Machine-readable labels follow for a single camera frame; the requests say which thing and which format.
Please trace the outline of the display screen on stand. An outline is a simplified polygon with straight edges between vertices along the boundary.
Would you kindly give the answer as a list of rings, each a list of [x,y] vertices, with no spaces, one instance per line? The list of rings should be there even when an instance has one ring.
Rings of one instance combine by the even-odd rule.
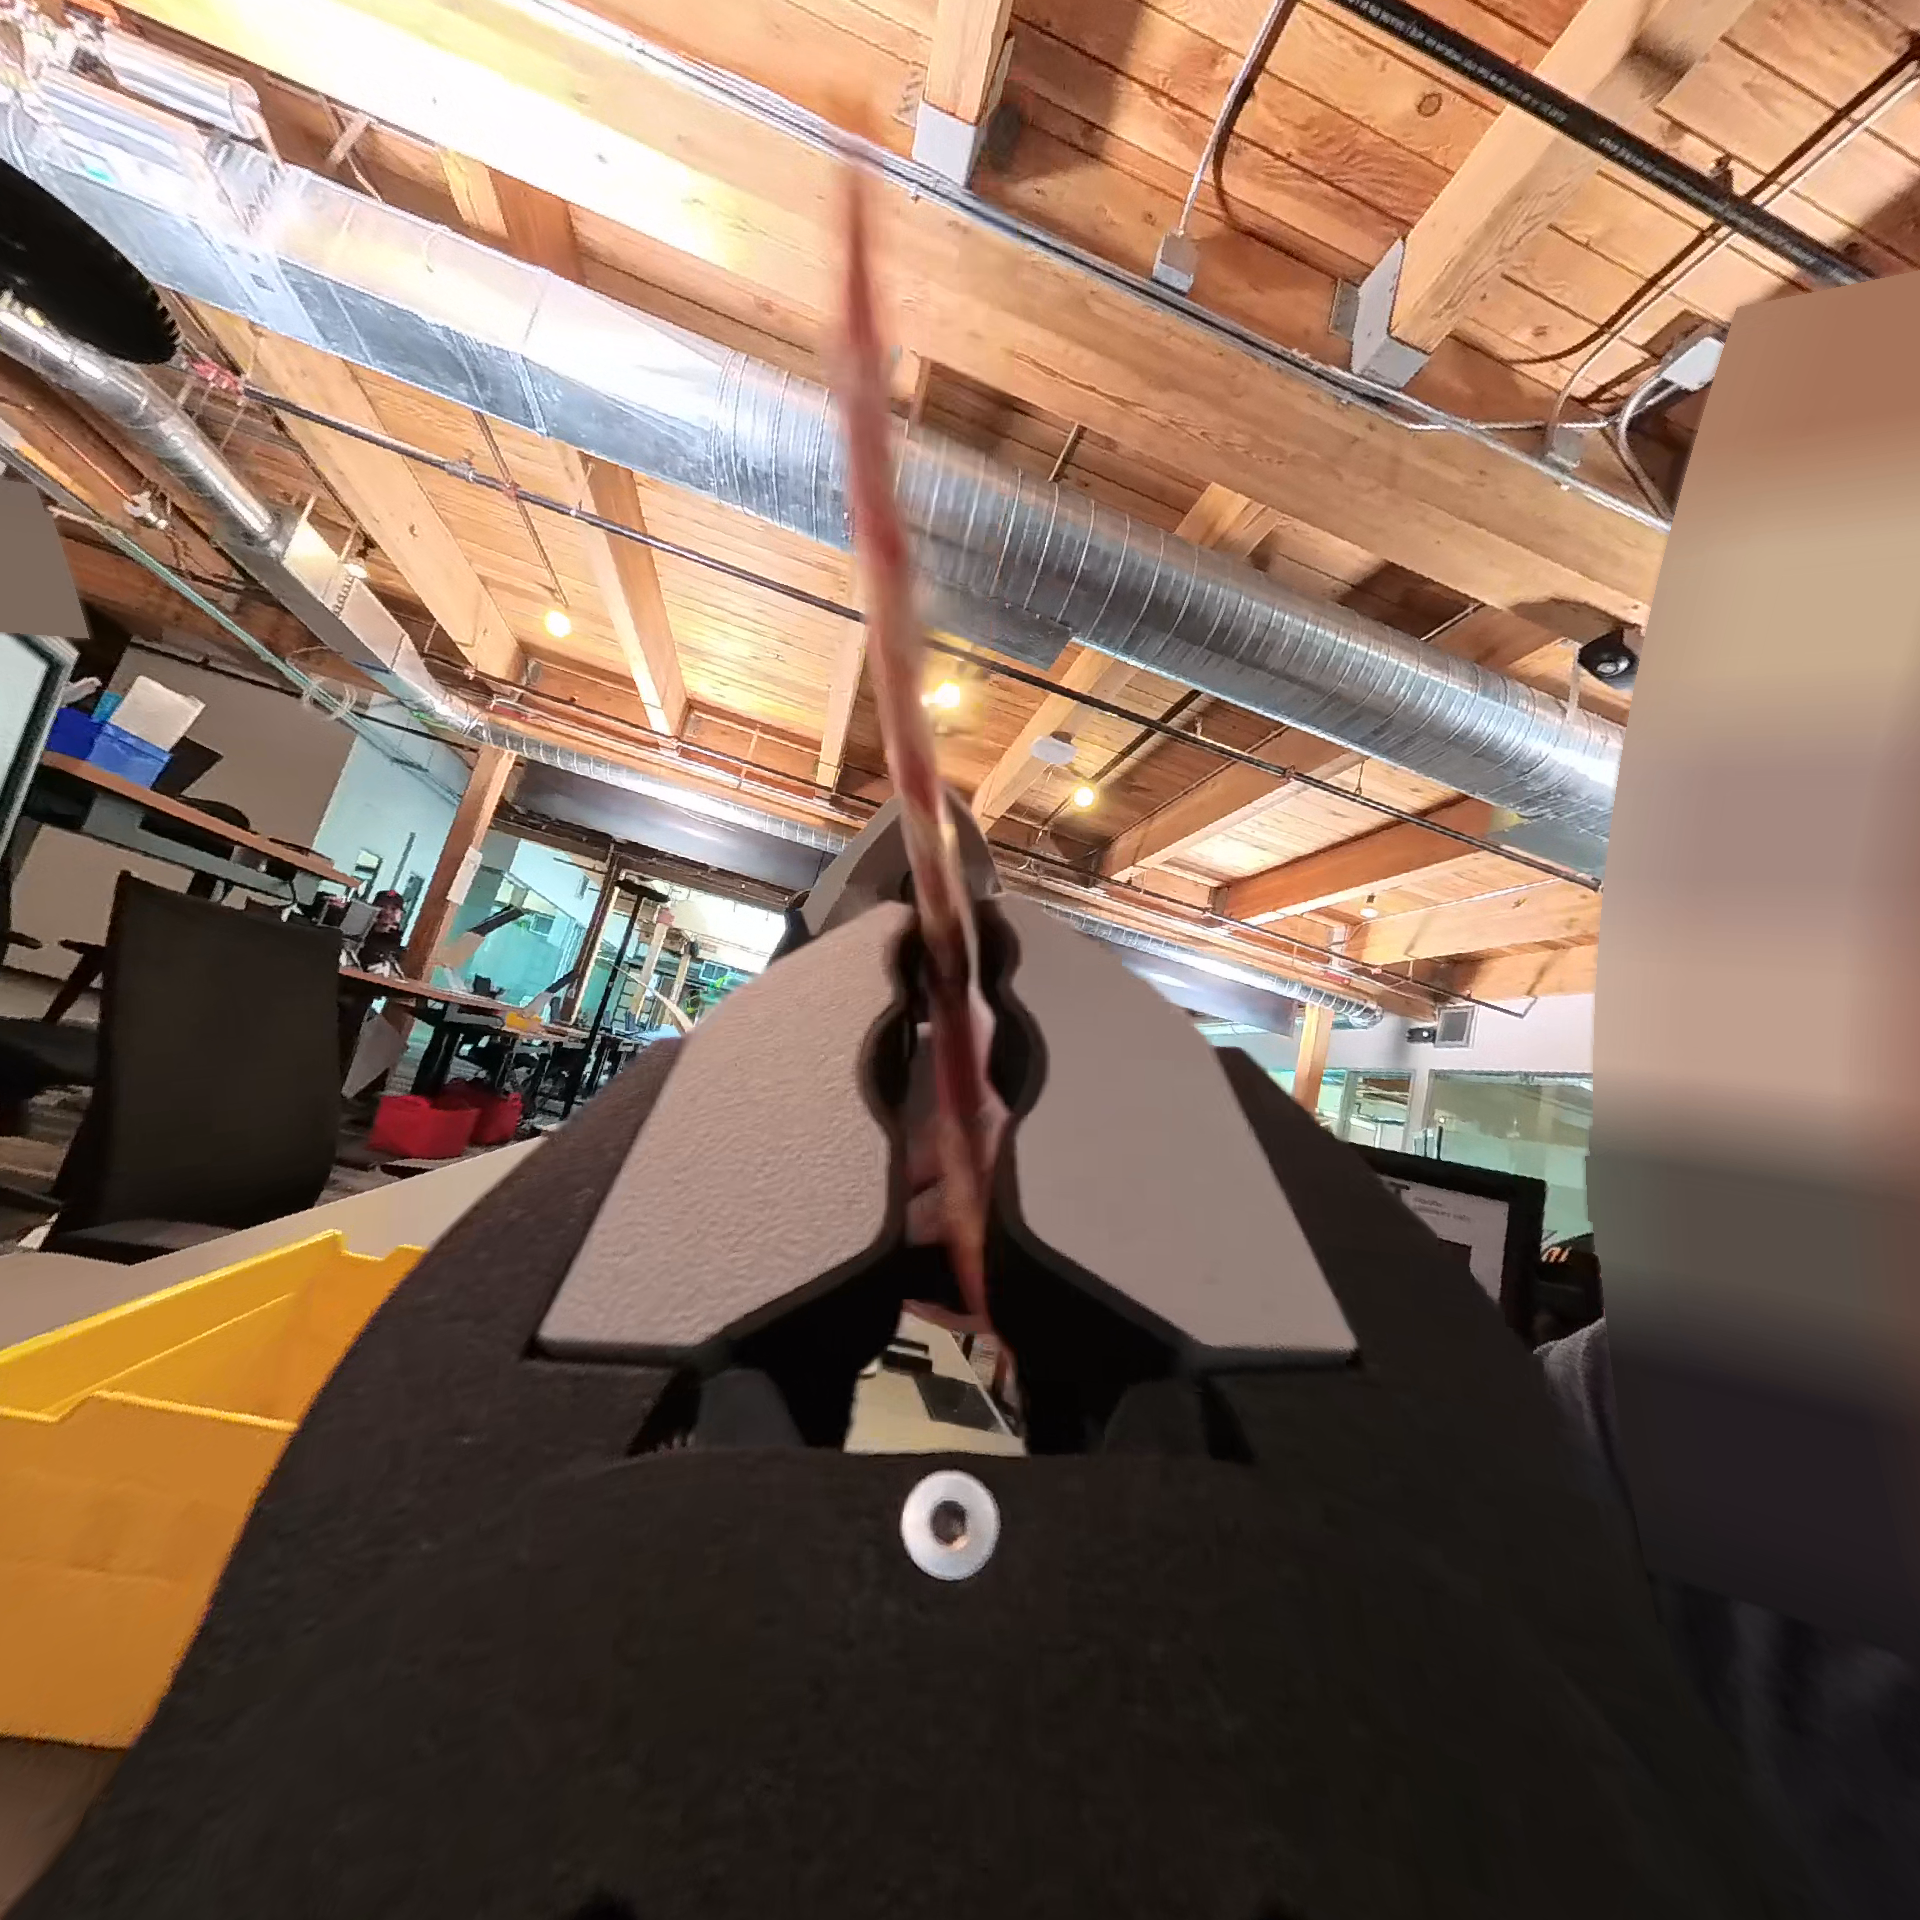
[[[22,817],[77,656],[64,636],[3,634],[3,852]]]

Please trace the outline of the yellow plastic bin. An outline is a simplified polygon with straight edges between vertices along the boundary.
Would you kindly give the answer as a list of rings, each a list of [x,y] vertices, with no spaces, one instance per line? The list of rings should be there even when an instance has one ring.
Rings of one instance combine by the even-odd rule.
[[[3,1357],[3,1736],[126,1750],[318,1391],[419,1263],[295,1242]]]

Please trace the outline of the blue storage bin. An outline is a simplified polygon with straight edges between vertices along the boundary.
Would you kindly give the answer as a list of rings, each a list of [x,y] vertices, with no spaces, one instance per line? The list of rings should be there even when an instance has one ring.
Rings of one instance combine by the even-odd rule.
[[[120,729],[112,717],[99,717],[77,706],[57,711],[45,752],[150,791],[171,760],[171,749]]]

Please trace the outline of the black ceiling pipe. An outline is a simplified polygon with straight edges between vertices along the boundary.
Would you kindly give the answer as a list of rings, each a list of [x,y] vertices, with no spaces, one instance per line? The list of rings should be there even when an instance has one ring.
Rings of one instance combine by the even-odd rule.
[[[1539,80],[1537,72],[1506,62],[1414,6],[1341,3],[1337,10],[1368,21],[1381,34],[1428,57],[1463,81],[1475,83],[1503,107],[1521,112],[1527,121],[1547,127],[1598,161],[1650,185],[1657,195],[1691,209],[1711,227],[1762,248],[1790,264],[1797,275],[1830,288],[1859,285],[1873,277],[1871,270],[1820,246],[1758,201],[1741,200],[1718,185],[1713,177],[1670,158],[1640,134]]]

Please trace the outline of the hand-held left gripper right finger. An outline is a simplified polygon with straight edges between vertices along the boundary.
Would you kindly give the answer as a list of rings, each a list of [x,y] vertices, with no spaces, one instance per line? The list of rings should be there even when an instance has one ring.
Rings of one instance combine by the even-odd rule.
[[[1211,1045],[1111,950],[991,905],[1006,1104],[986,1303],[1030,1454],[1095,1454],[1123,1402],[1337,1375],[1356,1332]]]

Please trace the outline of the black floor lamp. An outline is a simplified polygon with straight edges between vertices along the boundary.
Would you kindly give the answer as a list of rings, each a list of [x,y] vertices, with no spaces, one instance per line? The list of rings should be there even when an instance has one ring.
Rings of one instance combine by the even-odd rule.
[[[3,291],[124,364],[174,361],[178,329],[153,285],[53,192],[3,164]]]

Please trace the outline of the silver ceiling air duct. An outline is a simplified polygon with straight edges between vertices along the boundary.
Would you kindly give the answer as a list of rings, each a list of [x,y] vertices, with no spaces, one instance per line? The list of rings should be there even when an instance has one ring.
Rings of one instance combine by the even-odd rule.
[[[66,71],[4,65],[4,161],[162,289],[850,548],[829,390]],[[945,611],[995,611],[1518,817],[1601,875],[1622,731],[1085,494],[899,433]]]

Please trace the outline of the black office chair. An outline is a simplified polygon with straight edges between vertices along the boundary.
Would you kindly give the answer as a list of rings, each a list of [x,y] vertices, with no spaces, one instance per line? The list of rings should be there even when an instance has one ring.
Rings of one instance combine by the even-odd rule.
[[[142,1263],[314,1208],[343,1114],[340,945],[123,875],[47,1255]]]

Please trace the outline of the person's dark grey shirt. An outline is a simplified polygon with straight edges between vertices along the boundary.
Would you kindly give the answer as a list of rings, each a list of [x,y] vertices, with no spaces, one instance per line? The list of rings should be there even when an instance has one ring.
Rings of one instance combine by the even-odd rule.
[[[1573,1435],[1595,1499],[1643,1554],[1605,1320],[1535,1357]],[[1893,1540],[1885,1477],[1841,1499],[1837,1540]],[[1738,1750],[1758,1800],[1802,1862],[1820,1917],[1917,1913],[1917,1682],[1886,1649],[1764,1606],[1751,1594],[1698,1589],[1645,1565],[1657,1613],[1709,1716]]]

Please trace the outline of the transparent ceiling pipes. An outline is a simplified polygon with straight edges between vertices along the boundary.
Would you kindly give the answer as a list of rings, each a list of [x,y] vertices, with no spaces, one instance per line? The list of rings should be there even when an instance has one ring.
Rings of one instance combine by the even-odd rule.
[[[276,134],[250,83],[141,37],[108,3],[4,3],[4,90],[53,109],[55,99],[112,103],[168,116],[278,158]]]

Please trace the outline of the wooden top desk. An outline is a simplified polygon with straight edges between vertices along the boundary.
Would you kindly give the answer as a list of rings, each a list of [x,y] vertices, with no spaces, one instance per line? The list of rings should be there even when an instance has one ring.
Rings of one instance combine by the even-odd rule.
[[[45,755],[21,817],[189,875],[196,899],[252,896],[309,908],[326,890],[347,893],[353,875],[322,856],[261,834],[73,757]]]
[[[490,996],[364,969],[343,969],[339,984],[345,1104],[373,1102],[385,1087],[406,1056],[412,1025],[425,1023],[428,1039],[410,1081],[412,1095],[440,1095],[468,1052],[491,1093],[520,1087],[514,1075],[523,1061],[531,1063],[520,1087],[526,1124],[535,1124],[544,1104],[564,1120],[573,1114],[594,1041],[586,1029],[548,1019],[544,998],[532,1006],[511,1006]]]

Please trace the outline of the narrow silver duct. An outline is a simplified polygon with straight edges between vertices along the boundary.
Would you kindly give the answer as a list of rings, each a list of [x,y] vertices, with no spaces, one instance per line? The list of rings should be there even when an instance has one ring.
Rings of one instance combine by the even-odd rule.
[[[819,856],[838,856],[852,840],[855,834],[840,825],[777,813],[772,791],[754,786],[738,796],[709,782],[701,769],[687,778],[597,757],[576,742],[529,731],[513,713],[494,713],[443,686],[393,611],[367,588],[347,578],[340,553],[304,517],[276,517],[180,405],[142,370],[73,342],[16,306],[4,306],[3,342],[4,352],[26,370],[50,380],[128,432],[185,502],[206,511],[212,545],[229,563],[423,726],[446,741],[502,749],[526,764],[669,804],[698,819],[763,830]]]

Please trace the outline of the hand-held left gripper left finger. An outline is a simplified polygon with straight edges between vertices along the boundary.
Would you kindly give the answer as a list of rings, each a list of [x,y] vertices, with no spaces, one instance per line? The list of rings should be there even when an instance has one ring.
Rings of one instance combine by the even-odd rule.
[[[841,1452],[860,1376],[923,1281],[907,1239],[913,914],[881,905],[777,962],[682,1043],[537,1330],[540,1357],[777,1402]]]

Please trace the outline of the framed black white marker sign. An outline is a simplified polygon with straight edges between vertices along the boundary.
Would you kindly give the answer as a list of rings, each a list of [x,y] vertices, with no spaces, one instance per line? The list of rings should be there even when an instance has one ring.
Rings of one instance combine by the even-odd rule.
[[[1356,1153],[1469,1266],[1508,1328],[1532,1347],[1547,1186],[1376,1146]]]

